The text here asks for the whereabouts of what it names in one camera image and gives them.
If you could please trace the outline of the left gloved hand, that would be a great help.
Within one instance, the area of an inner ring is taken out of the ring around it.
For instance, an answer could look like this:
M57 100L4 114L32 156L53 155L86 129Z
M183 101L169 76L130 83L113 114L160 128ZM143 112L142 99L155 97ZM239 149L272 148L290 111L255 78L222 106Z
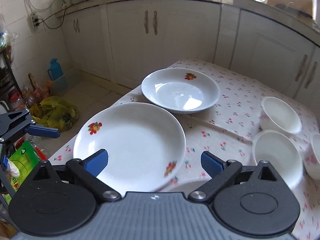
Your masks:
M12 177L18 178L20 176L20 171L17 166L10 160L8 160L8 168L7 171Z

